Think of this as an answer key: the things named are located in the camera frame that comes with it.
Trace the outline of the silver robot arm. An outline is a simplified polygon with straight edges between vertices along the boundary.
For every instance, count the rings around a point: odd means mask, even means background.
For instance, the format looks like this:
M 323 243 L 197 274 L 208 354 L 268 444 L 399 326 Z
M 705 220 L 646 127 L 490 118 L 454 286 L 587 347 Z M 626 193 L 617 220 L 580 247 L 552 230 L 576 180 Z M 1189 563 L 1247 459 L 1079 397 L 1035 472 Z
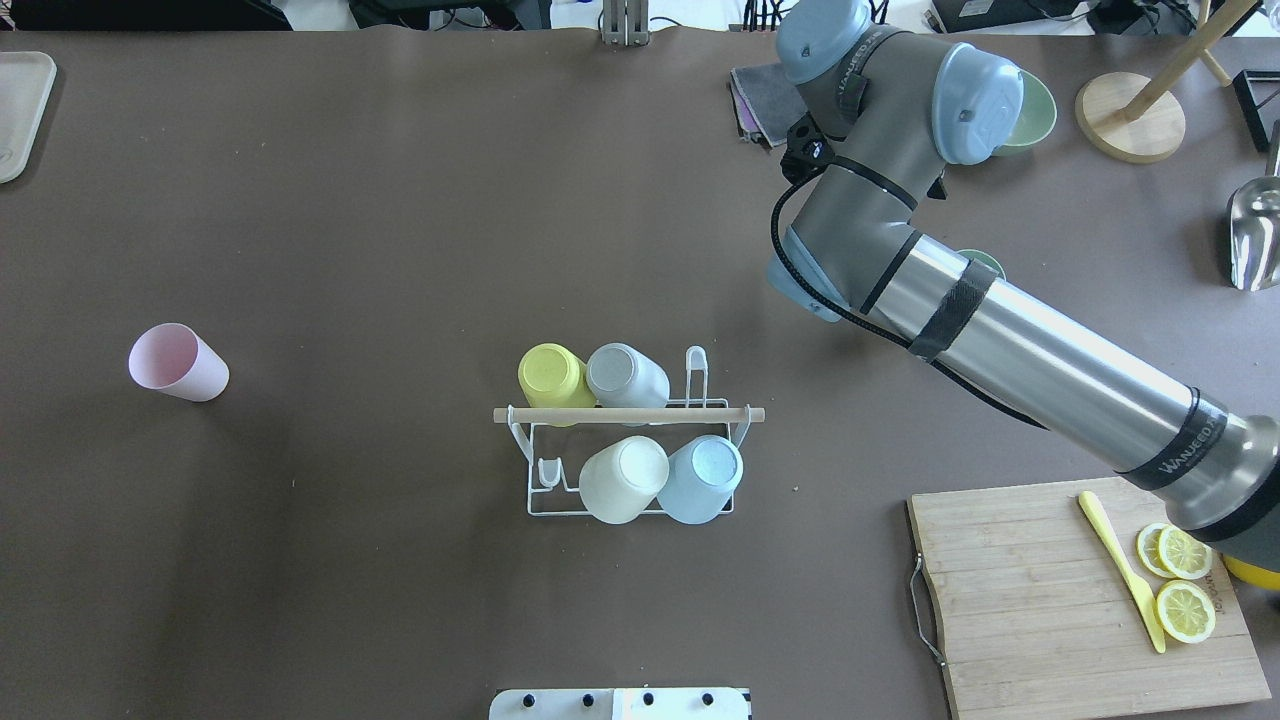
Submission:
M 1229 413 L 913 224 L 947 167 L 984 161 L 1009 140 L 1020 68 L 877 24 L 863 1 L 797 3 L 776 50 L 805 106 L 788 179 L 815 188 L 771 229 L 769 282 L 1087 448 L 1199 542 L 1276 570 L 1276 420 Z

